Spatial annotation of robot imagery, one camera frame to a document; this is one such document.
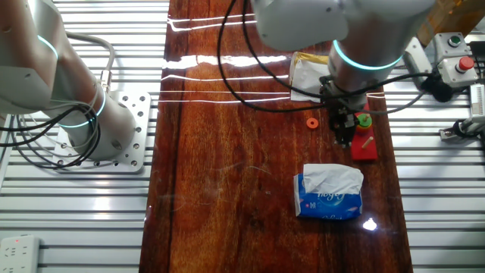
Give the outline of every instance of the metal slatted platform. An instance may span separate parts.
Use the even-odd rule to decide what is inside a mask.
[[[150,92],[154,102],[145,170],[139,175],[58,175],[28,165],[14,150],[0,189],[0,239],[21,234],[40,237],[39,273],[138,272],[168,2],[63,0],[55,4],[68,31],[114,44],[113,90]],[[468,37],[484,38],[479,34]],[[108,53],[97,45],[71,42],[99,77]],[[418,93],[411,82],[390,84],[385,90],[390,108]],[[466,118],[468,108],[467,96],[445,105],[425,98],[390,115],[417,273],[485,271],[483,152],[479,142],[449,145],[437,133],[457,118]],[[54,147],[47,139],[42,143]]]

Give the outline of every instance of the reddish-brown wood surface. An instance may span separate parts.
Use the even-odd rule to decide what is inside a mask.
[[[217,17],[228,5],[171,0],[140,272],[412,272],[387,117],[374,117],[379,160],[356,164],[349,149],[333,144],[326,110],[271,114],[231,103],[216,65]],[[308,105],[291,102],[287,89],[263,77],[242,33],[231,24],[224,34],[234,89],[252,92],[247,99],[286,98],[255,102],[268,108]],[[263,46],[252,24],[249,33],[261,60],[287,75],[291,52]],[[370,104],[385,109],[383,99]],[[320,126],[309,130],[308,118]],[[362,216],[297,218],[293,176],[306,163],[360,168]],[[369,218],[375,231],[362,227]]]

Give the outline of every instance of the electrical outlet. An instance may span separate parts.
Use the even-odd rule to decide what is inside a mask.
[[[0,273],[36,273],[39,238],[33,235],[5,238],[0,243]]]

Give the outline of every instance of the control box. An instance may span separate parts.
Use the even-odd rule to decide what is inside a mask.
[[[434,41],[438,61],[434,60]],[[461,33],[438,33],[424,50],[431,64],[440,63],[445,58],[468,56],[471,54]]]
[[[468,56],[445,58],[438,64],[443,82],[454,89],[465,88],[478,81],[474,61]]]

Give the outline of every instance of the tissue pack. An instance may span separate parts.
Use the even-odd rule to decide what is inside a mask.
[[[307,193],[303,174],[294,177],[296,216],[334,220],[357,218],[362,213],[359,194]]]

